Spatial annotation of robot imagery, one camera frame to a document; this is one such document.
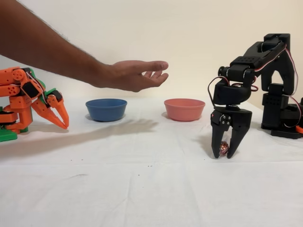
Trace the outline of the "person's bare hand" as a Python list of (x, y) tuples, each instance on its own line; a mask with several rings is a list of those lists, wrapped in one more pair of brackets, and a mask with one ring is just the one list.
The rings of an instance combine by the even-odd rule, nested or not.
[(131, 92), (159, 87), (169, 76), (168, 67), (165, 61), (120, 61), (110, 66), (108, 86)]

